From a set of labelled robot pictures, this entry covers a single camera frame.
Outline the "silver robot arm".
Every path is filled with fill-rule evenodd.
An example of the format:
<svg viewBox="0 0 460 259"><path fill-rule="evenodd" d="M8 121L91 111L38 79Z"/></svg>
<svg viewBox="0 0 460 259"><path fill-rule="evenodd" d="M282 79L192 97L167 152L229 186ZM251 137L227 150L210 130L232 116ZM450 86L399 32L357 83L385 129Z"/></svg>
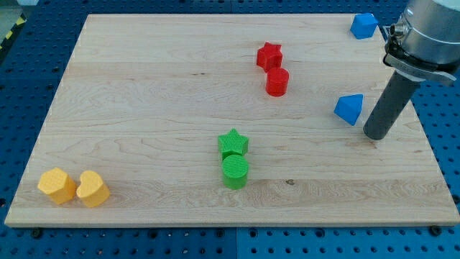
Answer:
<svg viewBox="0 0 460 259"><path fill-rule="evenodd" d="M390 26L385 65L416 81L456 82L459 0L409 0Z"/></svg>

